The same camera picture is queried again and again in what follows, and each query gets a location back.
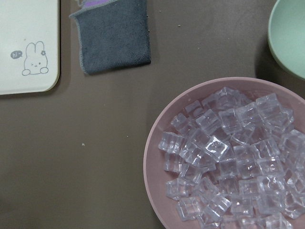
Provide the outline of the grey folded cloth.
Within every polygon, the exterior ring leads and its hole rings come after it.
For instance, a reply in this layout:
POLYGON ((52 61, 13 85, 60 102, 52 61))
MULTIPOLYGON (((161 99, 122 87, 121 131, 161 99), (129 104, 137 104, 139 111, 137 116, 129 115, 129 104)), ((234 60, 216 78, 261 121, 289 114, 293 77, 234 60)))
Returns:
POLYGON ((70 18, 77 25, 84 73, 92 75, 151 62, 145 0, 85 1, 70 18))

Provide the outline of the cream rabbit tray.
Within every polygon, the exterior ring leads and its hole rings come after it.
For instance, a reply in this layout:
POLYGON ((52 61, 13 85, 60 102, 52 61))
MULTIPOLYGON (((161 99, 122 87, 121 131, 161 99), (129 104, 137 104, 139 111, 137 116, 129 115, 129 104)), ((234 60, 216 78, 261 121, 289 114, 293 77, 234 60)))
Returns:
POLYGON ((0 2, 0 93, 50 90, 58 81, 60 2, 0 2))

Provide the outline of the mint green bowl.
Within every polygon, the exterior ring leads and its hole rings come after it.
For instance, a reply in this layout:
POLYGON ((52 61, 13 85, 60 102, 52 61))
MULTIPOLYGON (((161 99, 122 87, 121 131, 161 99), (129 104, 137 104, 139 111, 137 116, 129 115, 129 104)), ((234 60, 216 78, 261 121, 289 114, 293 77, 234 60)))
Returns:
POLYGON ((305 2, 278 0, 268 22, 268 44, 275 61, 290 74, 305 78, 305 2))

